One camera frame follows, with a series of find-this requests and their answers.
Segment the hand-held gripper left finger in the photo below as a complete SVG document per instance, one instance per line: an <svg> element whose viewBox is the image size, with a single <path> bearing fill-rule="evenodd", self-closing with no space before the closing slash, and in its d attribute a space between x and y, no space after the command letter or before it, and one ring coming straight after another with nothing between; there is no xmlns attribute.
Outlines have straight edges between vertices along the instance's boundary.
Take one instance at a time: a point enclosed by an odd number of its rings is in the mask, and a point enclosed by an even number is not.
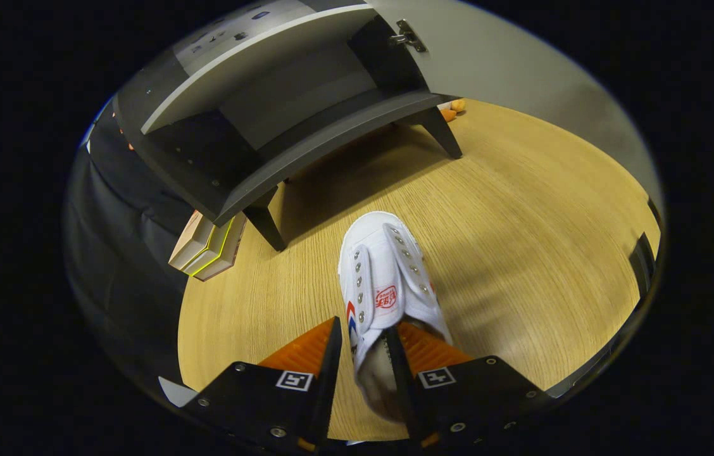
<svg viewBox="0 0 714 456"><path fill-rule="evenodd" d="M247 453L319 453L328 441L341 321L332 317L258 364L231 363L181 409Z"/></svg>

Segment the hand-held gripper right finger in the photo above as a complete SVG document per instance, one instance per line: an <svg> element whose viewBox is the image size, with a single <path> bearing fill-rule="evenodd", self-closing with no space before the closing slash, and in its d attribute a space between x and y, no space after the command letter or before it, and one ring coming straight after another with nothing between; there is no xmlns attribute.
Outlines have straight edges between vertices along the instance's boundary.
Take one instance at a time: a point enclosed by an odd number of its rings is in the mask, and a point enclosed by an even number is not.
<svg viewBox="0 0 714 456"><path fill-rule="evenodd" d="M404 325L385 330L409 447L508 447L554 404L502 358L412 370Z"/></svg>

